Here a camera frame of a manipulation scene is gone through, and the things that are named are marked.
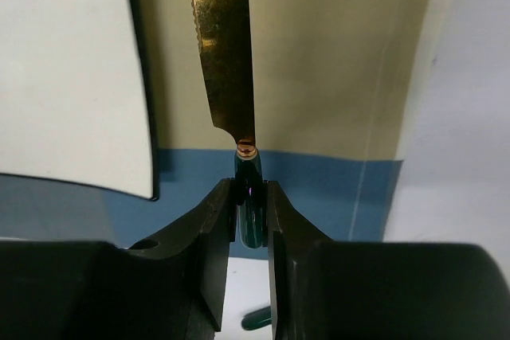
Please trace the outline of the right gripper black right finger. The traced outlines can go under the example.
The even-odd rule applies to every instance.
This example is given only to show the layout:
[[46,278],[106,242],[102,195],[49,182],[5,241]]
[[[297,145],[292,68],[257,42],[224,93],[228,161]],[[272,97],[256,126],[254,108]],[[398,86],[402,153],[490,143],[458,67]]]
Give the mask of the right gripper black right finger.
[[275,339],[508,338],[508,285],[482,247],[335,241],[266,189]]

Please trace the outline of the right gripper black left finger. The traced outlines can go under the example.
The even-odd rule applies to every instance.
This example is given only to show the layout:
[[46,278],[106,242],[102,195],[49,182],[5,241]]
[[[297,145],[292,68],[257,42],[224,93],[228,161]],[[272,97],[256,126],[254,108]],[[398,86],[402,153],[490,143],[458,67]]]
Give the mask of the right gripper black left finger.
[[130,248],[4,240],[4,339],[212,339],[222,325],[233,181]]

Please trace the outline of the gold fork green handle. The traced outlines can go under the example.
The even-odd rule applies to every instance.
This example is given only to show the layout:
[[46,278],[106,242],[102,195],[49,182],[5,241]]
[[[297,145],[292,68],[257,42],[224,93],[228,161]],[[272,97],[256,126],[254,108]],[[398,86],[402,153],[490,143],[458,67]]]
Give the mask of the gold fork green handle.
[[262,307],[245,314],[241,320],[241,328],[246,331],[259,330],[272,325],[271,307]]

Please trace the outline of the square white black-rimmed plate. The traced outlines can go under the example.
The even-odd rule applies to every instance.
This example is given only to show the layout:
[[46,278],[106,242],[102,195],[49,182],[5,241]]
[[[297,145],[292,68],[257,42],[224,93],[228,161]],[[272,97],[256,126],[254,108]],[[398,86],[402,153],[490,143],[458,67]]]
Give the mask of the square white black-rimmed plate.
[[137,0],[1,0],[1,171],[153,199]]

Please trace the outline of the blue beige white placemat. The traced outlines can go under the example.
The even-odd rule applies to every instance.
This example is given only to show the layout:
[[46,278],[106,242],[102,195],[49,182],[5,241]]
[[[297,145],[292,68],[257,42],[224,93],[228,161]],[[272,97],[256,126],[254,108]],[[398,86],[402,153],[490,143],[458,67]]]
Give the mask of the blue beige white placemat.
[[[337,240],[383,236],[422,82],[431,0],[250,0],[264,176]],[[129,246],[233,173],[212,126],[190,0],[140,0],[158,126],[153,199],[1,171],[1,235]]]

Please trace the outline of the gold knife green handle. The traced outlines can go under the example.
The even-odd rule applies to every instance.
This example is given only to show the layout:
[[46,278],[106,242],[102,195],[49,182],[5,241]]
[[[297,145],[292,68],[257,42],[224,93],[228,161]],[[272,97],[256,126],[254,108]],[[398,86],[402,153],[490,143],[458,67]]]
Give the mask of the gold knife green handle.
[[236,144],[235,198],[241,242],[266,244],[264,182],[256,146],[249,0],[191,0],[212,123]]

